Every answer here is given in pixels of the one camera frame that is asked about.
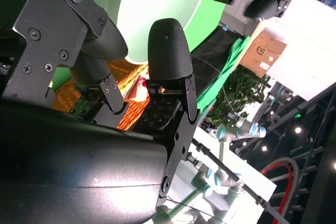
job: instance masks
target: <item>white wall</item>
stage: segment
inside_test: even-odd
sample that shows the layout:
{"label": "white wall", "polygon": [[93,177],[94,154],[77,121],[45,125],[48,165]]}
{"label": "white wall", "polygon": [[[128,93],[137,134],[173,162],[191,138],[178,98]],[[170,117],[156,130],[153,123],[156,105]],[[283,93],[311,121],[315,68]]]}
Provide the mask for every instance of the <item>white wall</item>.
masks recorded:
{"label": "white wall", "polygon": [[288,44],[267,74],[305,100],[336,82],[336,10],[317,0],[292,0],[282,18],[268,23]]}

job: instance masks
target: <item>cable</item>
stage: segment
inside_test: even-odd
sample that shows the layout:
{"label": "cable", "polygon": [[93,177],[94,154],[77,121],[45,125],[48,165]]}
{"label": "cable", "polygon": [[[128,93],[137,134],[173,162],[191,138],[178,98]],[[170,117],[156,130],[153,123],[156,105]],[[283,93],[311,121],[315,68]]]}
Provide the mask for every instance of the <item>cable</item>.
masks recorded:
{"label": "cable", "polygon": [[[293,183],[292,183],[293,182],[293,175],[292,175],[291,168],[285,162],[277,162],[277,163],[274,163],[273,165],[268,166],[267,168],[264,168],[261,171],[261,174],[266,175],[270,170],[273,170],[273,169],[278,168],[280,166],[286,167],[287,171],[289,173],[289,180],[288,180],[288,184],[287,184],[287,187],[286,187],[286,192],[285,192],[285,195],[283,196],[283,198],[281,200],[281,203],[280,203],[280,206],[279,206],[279,209],[278,209],[279,214],[281,214],[283,216],[284,215],[283,209],[284,209],[284,206],[286,205],[286,203],[288,202],[287,199],[288,199],[288,196],[289,196],[289,194],[292,190],[292,186],[293,186]],[[274,219],[273,222],[272,222],[272,224],[277,224],[277,223],[278,223],[277,219]]]}
{"label": "cable", "polygon": [[295,196],[294,192],[295,192],[295,187],[297,186],[297,184],[299,182],[300,169],[299,169],[298,164],[292,158],[290,158],[290,157],[281,157],[281,158],[278,158],[278,159],[274,160],[270,164],[268,164],[260,172],[262,173],[263,171],[267,170],[272,165],[277,164],[279,162],[283,162],[283,163],[286,163],[286,164],[291,164],[291,166],[293,167],[293,182],[292,182],[291,190],[289,192],[288,199],[287,199],[287,201],[286,201],[286,203],[284,205],[284,209],[282,210],[282,213],[281,213],[282,216],[285,216],[286,213],[287,213],[287,210],[288,210],[288,208],[290,206],[291,200]]}
{"label": "cable", "polygon": [[197,208],[195,208],[195,207],[188,206],[188,205],[186,205],[186,204],[183,204],[183,203],[181,203],[181,202],[178,202],[178,201],[175,201],[175,200],[172,200],[172,199],[167,199],[167,200],[168,200],[168,201],[171,201],[171,202],[174,202],[174,203],[176,203],[176,204],[185,206],[185,207],[189,207],[189,208],[191,208],[191,209],[193,209],[193,210],[195,210],[195,211],[198,211],[198,212],[201,212],[201,213],[203,213],[203,214],[205,214],[205,215],[208,215],[208,216],[210,216],[211,218],[214,218],[214,219],[216,219],[216,220],[219,220],[221,223],[224,223],[223,221],[221,221],[220,219],[216,218],[215,216],[210,215],[210,214],[208,214],[208,213],[206,213],[206,212],[204,212],[204,211],[201,211],[201,210],[199,210],[199,209],[197,209]]}
{"label": "cable", "polygon": [[230,104],[230,102],[229,102],[229,99],[227,98],[227,95],[226,95],[226,93],[225,93],[225,89],[224,89],[224,81],[223,81],[222,73],[221,73],[217,68],[215,68],[214,66],[212,66],[209,62],[207,62],[206,60],[201,59],[200,57],[198,57],[198,56],[194,56],[194,55],[192,55],[192,54],[191,54],[191,56],[192,56],[192,57],[195,57],[196,59],[199,59],[199,60],[203,61],[203,62],[206,63],[206,64],[208,64],[210,67],[212,67],[213,69],[215,69],[215,70],[219,73],[219,76],[221,77],[222,82],[223,82],[222,89],[223,89],[223,92],[224,92],[225,99],[226,99],[227,103],[229,104],[229,106],[231,107],[232,111],[233,111],[234,113],[236,113],[236,111],[234,110],[234,108],[231,106],[231,104]]}

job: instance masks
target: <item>green leaves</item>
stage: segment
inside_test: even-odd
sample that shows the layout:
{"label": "green leaves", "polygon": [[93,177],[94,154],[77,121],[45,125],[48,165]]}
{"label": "green leaves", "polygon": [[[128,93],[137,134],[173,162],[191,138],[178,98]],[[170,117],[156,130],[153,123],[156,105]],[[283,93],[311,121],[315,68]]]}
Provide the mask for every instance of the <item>green leaves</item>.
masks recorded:
{"label": "green leaves", "polygon": [[[264,89],[269,77],[262,79],[249,69],[239,65],[224,83],[227,98],[236,113],[244,109],[245,104],[262,102],[265,99]],[[208,119],[217,124],[232,126],[233,122],[227,118],[228,113],[234,113],[225,99],[223,91],[219,92],[214,109],[208,114]],[[240,116],[246,118],[248,114],[243,112]]]}

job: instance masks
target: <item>red hose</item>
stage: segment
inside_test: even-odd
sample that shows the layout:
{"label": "red hose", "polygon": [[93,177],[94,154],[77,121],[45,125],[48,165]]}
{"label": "red hose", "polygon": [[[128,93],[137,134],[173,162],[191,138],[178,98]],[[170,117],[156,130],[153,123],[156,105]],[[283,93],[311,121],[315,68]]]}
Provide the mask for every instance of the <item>red hose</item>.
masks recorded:
{"label": "red hose", "polygon": [[[287,168],[288,170],[288,173],[289,173],[289,179],[288,179],[288,184],[287,184],[287,188],[286,188],[286,192],[285,192],[285,195],[283,196],[282,200],[281,200],[281,203],[280,203],[280,206],[279,206],[279,209],[278,209],[278,213],[281,214],[282,213],[282,210],[286,204],[286,201],[288,199],[288,196],[289,196],[289,193],[290,193],[290,190],[292,188],[292,183],[293,183],[293,175],[292,175],[292,170],[290,169],[290,167],[284,163],[284,162],[279,162],[279,163],[275,163],[267,168],[265,168],[264,170],[261,171],[261,174],[265,175],[266,173],[268,173],[270,170],[273,170],[275,168],[278,168],[280,166],[284,166]],[[274,219],[272,224],[277,224],[278,223],[278,220],[277,219]]]}

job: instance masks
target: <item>orange basket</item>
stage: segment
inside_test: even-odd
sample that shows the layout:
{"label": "orange basket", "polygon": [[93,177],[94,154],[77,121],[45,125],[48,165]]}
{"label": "orange basket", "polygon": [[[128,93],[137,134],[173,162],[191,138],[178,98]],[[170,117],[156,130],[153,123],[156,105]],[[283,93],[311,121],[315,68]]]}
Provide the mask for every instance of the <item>orange basket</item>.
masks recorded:
{"label": "orange basket", "polygon": [[[147,65],[134,65],[126,60],[121,61],[106,61],[113,74],[121,94],[125,94],[139,77],[139,74],[147,67]],[[55,91],[54,109],[68,112],[81,94],[75,89],[73,79],[67,81],[62,87]],[[119,129],[127,130],[141,115],[142,111],[149,102],[147,96],[146,101],[134,102],[125,99],[129,102],[129,108],[118,125]]]}

